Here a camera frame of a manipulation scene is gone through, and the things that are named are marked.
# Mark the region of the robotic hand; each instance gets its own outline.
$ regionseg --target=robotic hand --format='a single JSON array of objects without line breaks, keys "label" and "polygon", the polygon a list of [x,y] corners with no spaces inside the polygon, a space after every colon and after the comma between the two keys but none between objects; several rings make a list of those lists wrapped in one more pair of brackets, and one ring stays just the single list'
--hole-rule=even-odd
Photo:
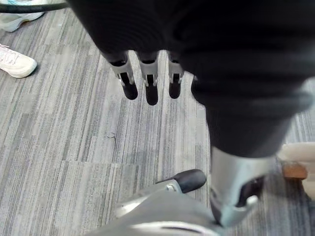
[{"label": "robotic hand", "polygon": [[[211,139],[212,212],[224,227],[239,223],[258,201],[291,118],[312,103],[301,86],[315,75],[315,4],[67,2],[110,62],[127,98],[137,98],[127,50],[137,52],[150,105],[158,102],[159,50],[168,51],[172,98],[180,95],[184,70],[195,75],[191,91],[206,108]],[[18,13],[45,10],[36,7]]]}]

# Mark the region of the gray carpet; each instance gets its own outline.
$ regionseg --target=gray carpet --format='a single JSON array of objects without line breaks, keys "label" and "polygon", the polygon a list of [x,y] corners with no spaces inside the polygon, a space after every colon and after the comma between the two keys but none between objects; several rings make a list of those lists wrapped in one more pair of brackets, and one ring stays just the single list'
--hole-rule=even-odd
[{"label": "gray carpet", "polygon": [[[157,180],[192,168],[209,176],[205,111],[188,73],[180,98],[169,97],[165,52],[151,107],[135,54],[139,96],[129,101],[70,10],[0,31],[0,43],[39,64],[26,79],[0,71],[0,235],[83,235],[113,219],[116,202]],[[315,91],[314,82],[306,86]],[[286,141],[314,141],[314,119],[314,108],[298,115]],[[266,185],[257,210],[228,235],[315,232],[299,183],[275,172]],[[191,196],[209,206],[209,182]]]}]

